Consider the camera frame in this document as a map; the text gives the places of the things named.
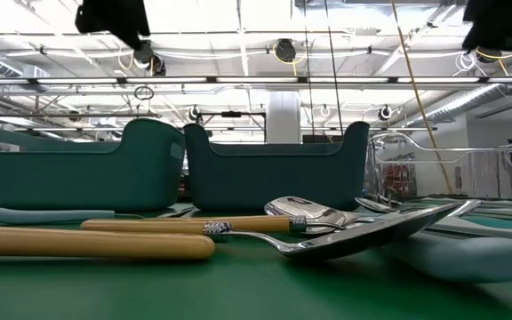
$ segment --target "spoon handle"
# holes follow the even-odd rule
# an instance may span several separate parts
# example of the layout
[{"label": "spoon handle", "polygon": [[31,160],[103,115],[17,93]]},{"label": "spoon handle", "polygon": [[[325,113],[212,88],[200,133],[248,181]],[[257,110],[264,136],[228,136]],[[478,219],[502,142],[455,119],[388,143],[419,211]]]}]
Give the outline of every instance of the spoon handle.
[{"label": "spoon handle", "polygon": [[157,232],[202,235],[207,222],[229,222],[234,230],[261,233],[290,232],[288,216],[246,216],[207,218],[152,218],[144,220],[90,219],[81,227],[87,230]]},{"label": "spoon handle", "polygon": [[207,236],[0,227],[0,256],[202,260],[213,252]]}]

